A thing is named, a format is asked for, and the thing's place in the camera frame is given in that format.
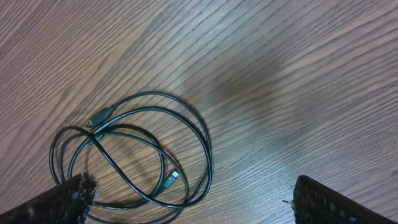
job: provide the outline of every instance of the coiled cable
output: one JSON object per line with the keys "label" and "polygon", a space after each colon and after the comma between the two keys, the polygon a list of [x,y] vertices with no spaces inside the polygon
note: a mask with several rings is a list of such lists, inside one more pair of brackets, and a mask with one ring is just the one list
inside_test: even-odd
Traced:
{"label": "coiled cable", "polygon": [[[137,108],[137,109],[134,109],[131,111],[127,111],[123,114],[117,115],[116,117],[114,117],[112,119],[109,119],[111,117],[113,111],[121,104],[123,104],[129,100],[132,100],[132,99],[135,99],[135,98],[138,98],[141,96],[148,96],[148,95],[163,96],[163,97],[170,98],[170,99],[180,103],[187,110],[189,110],[189,112],[191,112],[191,114],[194,115],[194,117],[198,120],[200,127],[203,130],[204,136],[202,135],[202,132],[186,117],[182,116],[181,114],[179,114],[177,112],[174,112],[172,110],[169,110],[167,108],[162,108],[159,106],[148,106],[148,107]],[[150,132],[146,131],[145,129],[142,129],[140,127],[137,127],[137,126],[134,126],[131,124],[114,124],[114,125],[112,125],[113,123],[115,123],[116,121],[119,121],[120,119],[122,119],[124,117],[130,116],[130,115],[133,115],[136,113],[145,112],[145,111],[158,111],[158,112],[169,114],[169,115],[177,118],[179,121],[181,121],[182,123],[187,125],[199,139],[199,141],[203,147],[203,150],[205,152],[207,168],[206,168],[206,172],[203,175],[197,189],[194,191],[193,194],[190,195],[188,180],[187,180],[187,177],[185,176],[185,174],[182,172],[182,168],[165,151],[162,150],[162,148],[161,148],[158,140],[155,138],[155,136],[153,136]],[[65,182],[65,176],[63,173],[63,155],[64,155],[64,152],[65,152],[65,149],[66,149],[68,143],[73,139],[85,137],[83,142],[78,146],[75,153],[72,155],[71,161],[68,166],[67,178],[68,179],[72,178],[73,166],[75,164],[75,161],[76,161],[79,153],[84,149],[85,146],[94,145],[102,153],[102,155],[105,157],[105,159],[113,166],[115,171],[128,184],[128,186],[130,186],[130,188],[132,188],[135,192],[137,192],[142,197],[142,199],[140,199],[138,201],[133,201],[133,202],[123,202],[123,203],[94,202],[94,204],[93,204],[94,206],[101,207],[101,208],[107,208],[107,209],[111,209],[111,210],[130,210],[130,209],[138,208],[147,202],[152,202],[152,203],[162,206],[162,207],[174,208],[174,210],[162,218],[152,220],[150,222],[146,222],[143,224],[158,223],[158,222],[171,223],[172,221],[174,221],[175,219],[178,218],[178,216],[183,212],[184,208],[196,205],[198,202],[202,201],[205,198],[206,194],[209,192],[210,186],[211,186],[211,180],[212,180],[212,173],[213,173],[212,165],[211,165],[212,150],[211,150],[210,135],[205,126],[205,122],[199,116],[199,114],[196,113],[193,108],[188,106],[185,102],[183,102],[179,98],[172,96],[170,94],[162,93],[162,92],[158,92],[158,91],[148,91],[148,92],[131,95],[129,97],[121,99],[120,101],[115,103],[113,106],[111,106],[109,108],[104,108],[101,111],[99,111],[98,113],[96,113],[95,115],[93,115],[91,117],[91,119],[86,123],[86,127],[88,129],[93,129],[94,131],[87,131],[78,126],[67,126],[67,127],[62,128],[55,135],[54,140],[51,144],[50,155],[49,155],[50,171],[51,171],[51,175],[54,179],[54,182],[57,185]],[[138,132],[142,133],[143,135],[145,135],[146,137],[148,137],[150,139],[150,142],[146,141],[145,139],[142,139],[140,137],[137,137],[135,135],[117,132],[118,129],[122,129],[122,128],[124,128],[124,129],[127,128],[127,129],[138,131]],[[54,167],[55,147],[57,145],[58,140],[62,136],[62,134],[69,130],[75,130],[80,133],[73,135],[72,137],[66,139],[64,141],[64,143],[61,145],[59,155],[58,155],[59,156],[58,169],[59,169],[59,174],[60,174],[60,179],[61,179],[61,181],[59,181],[57,174],[55,172],[55,167]],[[134,139],[134,140],[140,141],[140,142],[150,146],[151,148],[155,149],[158,152],[159,158],[160,158],[160,164],[161,164],[160,177],[159,177],[159,180],[158,180],[155,188],[149,195],[145,194],[142,190],[138,189],[132,183],[132,181],[127,177],[127,175],[120,169],[120,167],[117,165],[117,163],[115,163],[113,161],[113,159],[109,156],[109,154],[105,151],[105,149],[99,142],[99,140],[105,136],[122,136],[125,138]],[[175,171],[172,172],[168,178],[165,178],[165,158],[175,167]],[[161,202],[161,201],[155,199],[156,196],[158,196],[165,189],[170,187],[170,185],[175,181],[177,176],[181,176],[181,179],[182,179],[184,187],[185,187],[185,200],[183,201],[183,203],[172,204],[172,203]],[[206,186],[205,186],[203,193],[200,194],[196,199],[194,199],[198,195],[200,189],[204,186],[205,183],[206,183]],[[95,220],[100,223],[109,223],[109,224],[115,223],[115,222],[105,221],[105,220],[93,217],[91,215],[88,215],[88,217],[91,218],[92,220]]]}

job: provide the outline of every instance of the wooden desk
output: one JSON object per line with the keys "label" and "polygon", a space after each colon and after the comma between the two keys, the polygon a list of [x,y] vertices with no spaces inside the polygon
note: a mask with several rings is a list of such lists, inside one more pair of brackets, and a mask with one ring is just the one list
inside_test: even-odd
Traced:
{"label": "wooden desk", "polygon": [[[61,127],[158,90],[193,105],[213,140],[210,193],[176,223],[293,223],[281,201],[300,174],[398,221],[395,1],[2,1],[0,12],[0,212],[54,186],[48,153]],[[188,114],[159,97],[117,113],[142,105]],[[195,187],[205,158],[183,124],[159,113],[123,122],[156,135]],[[150,192],[157,154],[102,143]],[[96,175],[100,200],[139,198],[93,148],[75,170]],[[179,202],[182,189],[159,199]],[[168,211],[93,213],[131,223]]]}

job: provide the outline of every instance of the black cable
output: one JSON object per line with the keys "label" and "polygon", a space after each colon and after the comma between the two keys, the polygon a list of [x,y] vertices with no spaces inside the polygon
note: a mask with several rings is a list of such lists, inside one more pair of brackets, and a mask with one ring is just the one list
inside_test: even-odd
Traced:
{"label": "black cable", "polygon": [[[169,110],[167,108],[162,108],[162,107],[158,107],[158,106],[148,106],[148,107],[134,109],[134,110],[125,112],[123,114],[120,114],[120,115],[108,120],[111,117],[113,111],[121,104],[123,104],[129,100],[135,99],[137,97],[147,96],[147,95],[164,96],[164,97],[170,98],[172,100],[175,100],[178,103],[180,103],[181,105],[183,105],[198,120],[198,122],[201,126],[201,129],[203,130],[203,134],[205,136],[202,136],[201,131],[191,121],[189,121],[186,117],[184,117],[172,110]],[[150,132],[146,131],[145,129],[142,129],[140,127],[137,127],[137,126],[134,126],[131,124],[112,125],[114,122],[116,122],[126,116],[130,116],[132,114],[145,112],[145,111],[158,111],[158,112],[163,112],[163,113],[167,113],[169,115],[174,116],[175,118],[177,118],[178,120],[183,122],[185,125],[187,125],[194,132],[194,134],[199,139],[201,145],[203,146],[205,156],[206,156],[207,168],[206,168],[205,175],[202,177],[202,179],[199,183],[199,186],[197,187],[196,191],[194,191],[194,193],[191,194],[191,196],[189,193],[188,180],[187,180],[187,177],[185,176],[185,174],[182,172],[182,168],[166,152],[164,152],[162,150],[162,148],[161,148],[158,140],[156,140],[155,136],[153,136]],[[194,111],[194,109],[192,109],[190,106],[188,106],[186,103],[184,103],[182,100],[178,99],[177,97],[172,96],[170,94],[156,92],[156,91],[138,93],[138,94],[126,97],[124,99],[121,99],[120,101],[118,101],[117,103],[115,103],[113,106],[111,106],[109,108],[104,108],[104,109],[100,110],[98,113],[94,114],[91,117],[91,119],[86,123],[86,127],[88,129],[94,129],[94,131],[90,132],[90,131],[87,131],[78,126],[67,126],[67,127],[62,128],[55,135],[54,140],[51,144],[51,149],[50,149],[50,171],[51,171],[51,174],[52,174],[52,177],[53,177],[55,183],[57,185],[60,184],[60,181],[55,173],[55,168],[54,168],[55,146],[57,145],[57,142],[63,133],[65,133],[66,131],[69,131],[69,130],[76,130],[76,131],[79,131],[80,134],[76,134],[76,135],[66,139],[60,148],[58,169],[59,169],[59,173],[60,173],[61,182],[62,183],[65,182],[65,176],[63,173],[63,155],[64,155],[64,152],[65,152],[65,149],[66,149],[68,143],[73,139],[80,138],[80,137],[86,137],[86,139],[79,145],[78,149],[75,151],[74,155],[72,156],[72,159],[69,163],[69,168],[68,168],[68,176],[67,176],[68,179],[72,178],[73,166],[75,164],[75,161],[76,161],[79,153],[85,148],[85,146],[94,145],[98,148],[98,150],[102,153],[102,155],[104,155],[105,159],[113,166],[113,168],[122,177],[122,179],[135,192],[137,192],[142,197],[141,200],[133,201],[133,202],[123,202],[123,203],[94,202],[94,206],[101,207],[101,208],[108,208],[108,209],[112,209],[112,210],[130,210],[133,208],[138,208],[147,202],[152,202],[156,205],[160,205],[163,207],[174,208],[174,210],[162,218],[153,220],[151,222],[143,223],[143,224],[158,223],[158,222],[163,222],[163,221],[164,221],[163,223],[171,223],[176,218],[178,218],[178,216],[183,212],[184,208],[196,205],[198,202],[203,200],[205,198],[206,194],[209,192],[211,180],[212,180],[212,173],[213,173],[212,166],[211,166],[212,155],[211,155],[210,135],[205,126],[205,123],[203,122],[203,119],[200,118],[200,116]],[[147,138],[149,138],[151,142],[146,141],[145,139],[139,138],[139,137],[131,135],[131,134],[125,134],[125,133],[120,133],[120,132],[115,131],[117,129],[122,129],[122,128],[123,129],[127,128],[127,129],[138,131],[138,132],[142,133],[143,135],[145,135]],[[99,140],[102,139],[103,137],[109,136],[109,135],[122,136],[122,137],[126,137],[126,138],[135,139],[137,141],[143,142],[144,144],[152,147],[159,153],[160,164],[161,164],[160,177],[159,177],[158,183],[156,184],[155,188],[149,195],[145,194],[143,191],[138,189],[131,182],[131,180],[124,174],[124,172],[119,168],[117,163],[115,163],[112,160],[112,158],[109,156],[109,154],[105,151],[105,149],[100,144]],[[175,171],[172,172],[167,179],[165,179],[165,161],[164,161],[165,158],[175,167]],[[171,203],[165,203],[165,202],[156,200],[155,199],[156,196],[161,194],[165,189],[169,188],[178,176],[181,176],[181,179],[182,179],[182,181],[184,183],[184,187],[185,187],[184,202],[181,204],[171,204]],[[203,193],[201,195],[199,195],[199,197],[194,200],[194,198],[198,195],[200,189],[203,187],[203,185],[205,183],[206,183],[206,187],[205,187]],[[92,220],[95,220],[100,223],[109,223],[109,224],[115,223],[115,222],[108,222],[108,221],[93,217],[91,215],[88,215],[88,216]]]}

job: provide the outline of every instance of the cable connector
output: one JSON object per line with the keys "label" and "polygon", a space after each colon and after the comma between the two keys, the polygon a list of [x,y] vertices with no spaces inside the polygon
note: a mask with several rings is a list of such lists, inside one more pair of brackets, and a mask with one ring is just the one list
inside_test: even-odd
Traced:
{"label": "cable connector", "polygon": [[160,194],[168,189],[169,187],[171,187],[172,184],[174,184],[174,182],[177,180],[177,177],[179,177],[180,174],[178,174],[177,171],[173,171],[168,177],[167,180],[163,183],[163,187],[162,190],[160,190]]}
{"label": "cable connector", "polygon": [[102,123],[104,123],[108,118],[112,116],[112,113],[114,111],[113,107],[109,108],[103,108],[96,114],[94,114],[87,122],[86,122],[86,128],[91,130],[93,128],[98,127]]}

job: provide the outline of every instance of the wooden table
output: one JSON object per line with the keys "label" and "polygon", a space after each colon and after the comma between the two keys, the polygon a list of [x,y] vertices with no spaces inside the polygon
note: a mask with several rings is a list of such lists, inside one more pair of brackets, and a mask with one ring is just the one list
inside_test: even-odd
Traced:
{"label": "wooden table", "polygon": [[[300,174],[398,221],[395,1],[2,1],[0,12],[0,212],[55,185],[48,153],[60,128],[157,90],[193,105],[213,141],[210,193],[176,223],[293,223],[282,200]],[[116,113],[143,105],[192,118],[161,97]],[[205,158],[183,124],[151,112],[123,123],[157,136],[195,188]],[[157,153],[119,137],[101,143],[151,191]],[[99,200],[139,198],[94,148],[78,158],[84,170]],[[182,198],[181,180],[159,197]],[[93,209],[129,223],[168,211]]]}

